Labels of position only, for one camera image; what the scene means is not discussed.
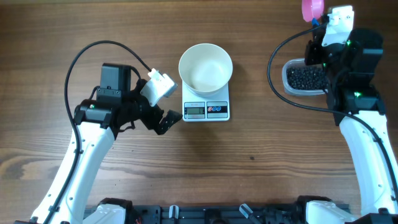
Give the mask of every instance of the scale control panel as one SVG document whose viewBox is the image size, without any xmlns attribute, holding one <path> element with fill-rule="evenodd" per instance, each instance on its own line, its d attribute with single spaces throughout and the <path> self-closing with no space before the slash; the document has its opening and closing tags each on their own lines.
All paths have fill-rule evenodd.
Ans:
<svg viewBox="0 0 398 224">
<path fill-rule="evenodd" d="M 185 121 L 226 121 L 229 119 L 228 102 L 205 101 L 184 103 Z"/>
</svg>

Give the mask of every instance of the pink object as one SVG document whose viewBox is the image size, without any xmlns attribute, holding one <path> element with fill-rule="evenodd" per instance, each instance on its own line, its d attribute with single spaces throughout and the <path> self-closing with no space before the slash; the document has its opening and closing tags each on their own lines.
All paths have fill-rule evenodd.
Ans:
<svg viewBox="0 0 398 224">
<path fill-rule="evenodd" d="M 323 0 L 303 0 L 301 10 L 306 22 L 311 22 L 313 18 L 319 19 L 325 7 Z"/>
</svg>

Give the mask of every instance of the wood grain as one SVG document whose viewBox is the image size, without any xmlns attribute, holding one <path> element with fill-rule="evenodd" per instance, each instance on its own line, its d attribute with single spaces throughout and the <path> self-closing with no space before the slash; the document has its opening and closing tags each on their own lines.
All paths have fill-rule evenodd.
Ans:
<svg viewBox="0 0 398 224">
<path fill-rule="evenodd" d="M 389 135 L 398 147 L 394 90 L 398 59 L 397 1 L 328 1 L 352 4 L 356 27 L 376 29 L 385 54 L 374 83 L 387 106 Z M 190 46 L 210 42 L 233 59 L 231 120 L 177 123 L 156 136 L 142 123 L 119 135 L 105 157 L 89 198 L 134 204 L 237 205 L 293 202 L 324 195 L 359 213 L 359 189 L 349 149 L 330 114 L 280 101 L 268 86 L 266 64 L 275 47 L 309 25 L 300 1 L 161 1 L 0 6 L 0 223 L 29 219 L 67 150 L 71 128 L 63 102 L 70 62 L 101 39 L 131 47 L 150 66 L 181 84 L 178 60 Z M 272 80 L 283 91 L 281 69 L 303 57 L 310 37 L 287 44 L 274 60 Z M 103 62 L 146 72 L 128 53 L 97 46 L 78 61 L 70 80 L 74 108 L 100 81 Z M 179 88 L 160 106 L 181 111 Z M 325 96 L 289 97 L 325 107 Z"/>
</svg>

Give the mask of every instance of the container of black beans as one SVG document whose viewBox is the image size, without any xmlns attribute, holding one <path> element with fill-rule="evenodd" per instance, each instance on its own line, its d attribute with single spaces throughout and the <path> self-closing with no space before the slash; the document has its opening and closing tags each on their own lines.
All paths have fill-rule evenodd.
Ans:
<svg viewBox="0 0 398 224">
<path fill-rule="evenodd" d="M 327 79 L 322 65 L 306 66 L 304 58 L 288 61 L 282 69 L 285 92 L 294 96 L 325 94 Z"/>
</svg>

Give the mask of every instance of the wooden tabletop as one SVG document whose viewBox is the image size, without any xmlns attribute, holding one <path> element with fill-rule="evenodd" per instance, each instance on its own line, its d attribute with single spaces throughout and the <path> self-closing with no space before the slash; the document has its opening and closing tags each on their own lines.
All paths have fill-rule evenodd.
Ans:
<svg viewBox="0 0 398 224">
<path fill-rule="evenodd" d="M 63 100 L 68 67 L 87 44 L 115 40 L 179 85 L 178 61 L 190 46 L 213 43 L 231 56 L 231 119 L 180 121 L 163 136 L 137 129 L 118 136 L 105 157 L 88 204 L 105 197 L 135 205 L 239 205 L 293 202 L 322 195 L 351 205 L 360 198 L 353 161 L 333 116 L 294 108 L 268 86 L 269 56 L 284 39 L 310 24 L 301 1 L 150 1 L 0 6 L 0 222 L 28 220 L 46 194 L 67 150 L 72 129 Z M 385 54 L 374 83 L 387 107 L 389 136 L 398 148 L 397 1 L 328 1 L 352 4 L 355 26 L 379 31 Z M 283 92 L 284 63 L 302 58 L 311 37 L 287 44 L 272 79 Z M 103 62 L 146 70 L 123 49 L 99 45 L 72 72 L 72 109 L 100 83 Z M 289 99 L 326 107 L 325 96 Z M 179 88 L 162 99 L 182 110 Z"/>
</svg>

